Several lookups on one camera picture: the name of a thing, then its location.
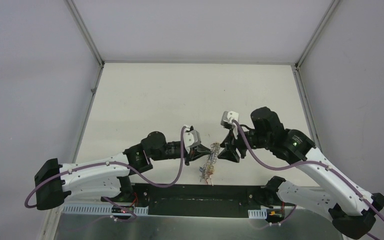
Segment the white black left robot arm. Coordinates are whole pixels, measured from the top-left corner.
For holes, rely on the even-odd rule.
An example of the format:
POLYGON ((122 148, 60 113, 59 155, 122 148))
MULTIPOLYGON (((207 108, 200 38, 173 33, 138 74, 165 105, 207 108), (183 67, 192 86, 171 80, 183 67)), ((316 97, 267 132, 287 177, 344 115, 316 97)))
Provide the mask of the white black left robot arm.
POLYGON ((175 185, 192 161, 211 154, 193 126, 185 125, 180 140, 166 140, 160 131, 153 131, 140 143, 123 152, 89 163, 60 163, 57 158, 47 160, 34 176, 35 188, 24 202, 28 209, 44 211, 61 206, 65 200, 100 197, 117 198, 127 202, 134 193, 130 176, 137 175, 157 188, 175 185), (157 183, 144 176, 153 169, 153 161, 179 160, 179 169, 170 183, 157 183))

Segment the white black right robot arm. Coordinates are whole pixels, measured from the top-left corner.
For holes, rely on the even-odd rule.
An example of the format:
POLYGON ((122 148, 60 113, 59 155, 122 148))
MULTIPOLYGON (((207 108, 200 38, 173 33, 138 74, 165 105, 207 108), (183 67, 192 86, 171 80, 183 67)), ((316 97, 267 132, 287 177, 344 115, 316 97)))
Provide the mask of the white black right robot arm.
POLYGON ((240 124, 237 112, 223 113, 220 123, 229 132, 221 143, 219 159, 237 163, 246 154, 266 149, 285 161, 286 169, 299 169, 322 188, 321 192, 314 192, 274 176, 263 187, 268 204, 284 202, 304 207, 354 240, 370 234, 384 207, 384 195, 371 193, 350 180, 309 137, 285 128, 277 113, 268 107, 255 109, 250 118, 253 128, 240 124))

